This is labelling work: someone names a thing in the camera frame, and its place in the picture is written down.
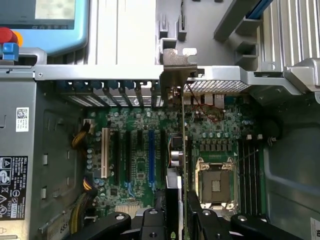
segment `barcode sticker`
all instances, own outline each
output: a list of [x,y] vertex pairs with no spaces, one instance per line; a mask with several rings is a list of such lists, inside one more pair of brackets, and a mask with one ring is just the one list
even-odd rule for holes
[[28,107],[16,108],[15,131],[17,133],[29,132],[29,108]]
[[310,217],[311,240],[320,240],[320,221]]

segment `red knob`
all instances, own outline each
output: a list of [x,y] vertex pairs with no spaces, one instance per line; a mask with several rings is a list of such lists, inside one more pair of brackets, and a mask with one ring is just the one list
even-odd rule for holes
[[18,43],[16,34],[7,27],[0,27],[0,44]]

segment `blue pcie slot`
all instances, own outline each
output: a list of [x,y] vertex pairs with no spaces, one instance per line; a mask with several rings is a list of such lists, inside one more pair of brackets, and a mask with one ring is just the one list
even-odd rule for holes
[[246,16],[247,19],[258,20],[273,0],[260,0],[253,10]]
[[155,187],[155,131],[149,130],[149,187]]

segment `motherboard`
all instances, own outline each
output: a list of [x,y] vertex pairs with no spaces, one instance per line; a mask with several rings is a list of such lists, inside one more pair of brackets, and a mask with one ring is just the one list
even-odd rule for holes
[[155,193],[166,186],[170,144],[185,129],[187,185],[203,208],[224,217],[241,209],[264,211],[262,134],[258,109],[243,97],[227,96],[224,108],[187,104],[170,108],[89,110],[86,175],[98,194],[92,205],[99,217],[154,206]]

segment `white pci slot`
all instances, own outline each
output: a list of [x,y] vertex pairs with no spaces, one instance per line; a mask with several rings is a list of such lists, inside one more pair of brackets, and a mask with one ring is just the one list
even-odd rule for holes
[[106,179],[109,173],[110,128],[102,128],[101,142],[101,178]]

